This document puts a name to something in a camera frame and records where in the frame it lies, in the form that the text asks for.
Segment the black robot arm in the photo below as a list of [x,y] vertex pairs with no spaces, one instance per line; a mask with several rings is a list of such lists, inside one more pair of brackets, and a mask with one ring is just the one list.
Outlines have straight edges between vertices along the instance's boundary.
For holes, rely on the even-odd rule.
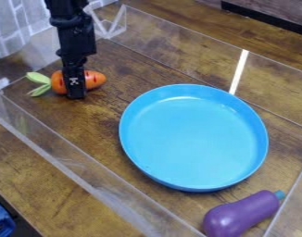
[[57,28],[57,56],[61,59],[62,82],[70,99],[85,97],[84,64],[96,53],[92,17],[84,12],[88,0],[44,0],[49,23]]

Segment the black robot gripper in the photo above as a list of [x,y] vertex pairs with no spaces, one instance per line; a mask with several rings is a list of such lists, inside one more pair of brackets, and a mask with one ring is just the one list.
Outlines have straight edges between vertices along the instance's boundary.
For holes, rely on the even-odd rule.
[[69,19],[50,18],[49,23],[57,28],[61,58],[62,81],[69,99],[85,97],[85,76],[81,66],[85,57],[96,53],[92,17],[77,14]]

